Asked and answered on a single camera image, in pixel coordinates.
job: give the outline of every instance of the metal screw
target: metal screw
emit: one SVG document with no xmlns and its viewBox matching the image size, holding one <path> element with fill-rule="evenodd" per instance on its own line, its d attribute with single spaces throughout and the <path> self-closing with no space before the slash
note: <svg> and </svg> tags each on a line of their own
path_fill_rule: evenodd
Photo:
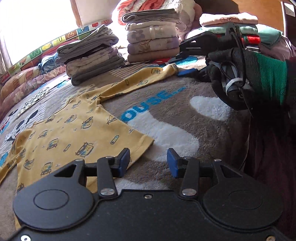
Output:
<svg viewBox="0 0 296 241">
<path fill-rule="evenodd" d="M 112 188 L 104 188 L 100 191 L 100 194 L 104 196 L 111 196 L 115 193 L 115 190 Z"/>
<path fill-rule="evenodd" d="M 145 199 L 151 199 L 151 198 L 153 198 L 153 196 L 151 194 L 147 194 L 147 195 L 144 196 L 144 198 Z"/>
<path fill-rule="evenodd" d="M 22 237 L 20 237 L 21 241 L 31 241 L 30 237 L 27 235 L 23 235 Z"/>
<path fill-rule="evenodd" d="M 192 189 L 192 188 L 187 188 L 182 190 L 182 194 L 184 196 L 194 196 L 196 194 L 196 190 Z"/>
<path fill-rule="evenodd" d="M 266 241 L 276 241 L 276 237 L 274 236 L 269 236 Z"/>
</svg>

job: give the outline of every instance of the bed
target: bed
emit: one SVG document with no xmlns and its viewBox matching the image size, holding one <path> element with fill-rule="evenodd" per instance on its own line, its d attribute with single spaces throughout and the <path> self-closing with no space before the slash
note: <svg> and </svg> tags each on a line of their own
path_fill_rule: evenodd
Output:
<svg viewBox="0 0 296 241">
<path fill-rule="evenodd" d="M 178 62 L 177 66 L 184 69 L 201 68 L 204 64 L 204 58 L 192 56 Z M 70 97 L 122 81 L 141 68 L 155 65 L 165 65 L 165 62 L 136 64 L 112 70 L 89 79 L 80 86 L 71 85 L 66 73 L 48 81 L 16 104 L 2 121 L 0 166 L 4 164 L 5 155 L 21 130 L 29 128 L 36 121 L 50 117 L 65 105 Z M 163 94 L 166 94 L 167 98 L 160 99 L 159 96 Z M 23 111 L 22 107 L 37 95 L 40 96 L 40 100 Z M 152 97 L 159 98 L 159 101 L 149 104 L 144 111 L 135 111 L 132 116 L 127 114 L 129 110 L 136 110 L 135 107 L 140 107 L 143 102 L 147 103 Z M 215 96 L 210 83 L 171 76 L 107 100 L 103 106 L 110 114 L 125 121 L 131 128 L 155 139 L 154 144 L 127 171 L 126 176 L 115 180 L 119 191 L 124 188 L 177 190 L 181 180 L 171 177 L 166 163 L 166 150 L 169 147 L 174 148 L 180 156 L 194 156 L 201 161 L 220 158 L 235 167 L 240 167 L 246 157 L 249 114 L 247 111 L 234 111 L 225 105 Z M 88 184 L 91 184 L 89 189 L 92 192 L 97 191 L 94 178 L 88 178 Z M 12 201 L 16 190 L 20 188 L 22 187 L 17 187 L 15 167 L 0 185 L 1 238 L 8 238 L 16 230 Z"/>
</svg>

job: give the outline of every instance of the window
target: window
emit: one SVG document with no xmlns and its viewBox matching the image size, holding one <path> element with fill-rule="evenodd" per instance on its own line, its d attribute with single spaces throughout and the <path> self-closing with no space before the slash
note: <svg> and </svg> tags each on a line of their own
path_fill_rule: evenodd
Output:
<svg viewBox="0 0 296 241">
<path fill-rule="evenodd" d="M 0 30 L 12 64 L 74 29 L 69 0 L 0 0 Z"/>
</svg>

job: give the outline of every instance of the green knit cuff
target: green knit cuff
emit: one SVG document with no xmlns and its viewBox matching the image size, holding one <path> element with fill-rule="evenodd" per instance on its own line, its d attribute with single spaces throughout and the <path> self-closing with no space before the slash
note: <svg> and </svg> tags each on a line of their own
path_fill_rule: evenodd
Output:
<svg viewBox="0 0 296 241">
<path fill-rule="evenodd" d="M 262 91 L 266 98 L 283 104 L 287 87 L 287 64 L 255 53 L 261 74 Z"/>
</svg>

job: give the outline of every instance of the gloved hand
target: gloved hand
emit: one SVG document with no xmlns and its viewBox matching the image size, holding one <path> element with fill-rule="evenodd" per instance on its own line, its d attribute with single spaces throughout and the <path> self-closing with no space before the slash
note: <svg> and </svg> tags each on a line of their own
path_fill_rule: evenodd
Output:
<svg viewBox="0 0 296 241">
<path fill-rule="evenodd" d="M 262 54 L 243 50 L 246 62 L 247 79 L 252 85 L 255 96 L 263 100 L 277 101 L 283 104 L 286 97 L 287 64 L 286 62 L 268 58 Z M 238 48 L 209 53 L 209 59 L 222 63 L 231 61 L 239 72 L 242 72 L 242 60 Z M 208 73 L 212 82 L 212 88 L 217 96 L 235 110 L 246 109 L 245 103 L 230 100 L 223 91 L 221 84 L 222 73 L 218 67 L 210 65 Z"/>
</svg>

